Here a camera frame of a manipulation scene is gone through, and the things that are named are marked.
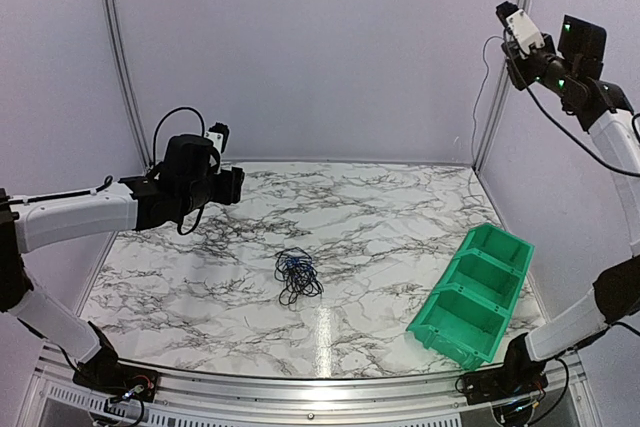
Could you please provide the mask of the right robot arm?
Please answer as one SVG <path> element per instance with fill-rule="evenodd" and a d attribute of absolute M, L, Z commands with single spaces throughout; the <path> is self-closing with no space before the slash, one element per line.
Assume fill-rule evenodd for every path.
<path fill-rule="evenodd" d="M 553 92 L 562 110 L 589 135 L 594 146 L 586 152 L 613 176 L 631 249 L 630 259 L 603 270 L 580 300 L 510 342 L 495 385 L 502 393 L 515 395 L 542 373 L 548 361 L 592 344 L 639 310 L 639 114 L 620 86 L 601 78 L 604 28 L 566 16 L 559 39 L 553 39 L 509 2 L 496 14 L 512 85 L 529 92 L 539 84 Z"/>

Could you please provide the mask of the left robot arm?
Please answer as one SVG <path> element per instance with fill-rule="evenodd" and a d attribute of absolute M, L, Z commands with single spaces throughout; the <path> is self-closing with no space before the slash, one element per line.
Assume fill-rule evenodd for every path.
<path fill-rule="evenodd" d="M 149 387 L 151 375 L 121 364 L 115 347 L 31 278 L 23 256 L 41 247 L 94 234 L 145 231 L 166 223 L 186 236 L 185 219 L 210 203 L 241 198 L 244 172 L 223 169 L 227 125 L 169 139 L 163 159 L 141 176 L 106 177 L 94 188 L 40 196 L 1 196 L 1 310 L 69 357 L 74 380 L 106 392 Z"/>

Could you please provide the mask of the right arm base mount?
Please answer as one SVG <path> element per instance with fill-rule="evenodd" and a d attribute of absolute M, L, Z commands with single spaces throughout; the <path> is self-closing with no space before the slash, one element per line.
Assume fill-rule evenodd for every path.
<path fill-rule="evenodd" d="M 498 367 L 467 372 L 458 377 L 455 390 L 468 405 L 522 396 L 545 386 L 545 361 L 534 361 L 525 347 L 510 346 Z"/>

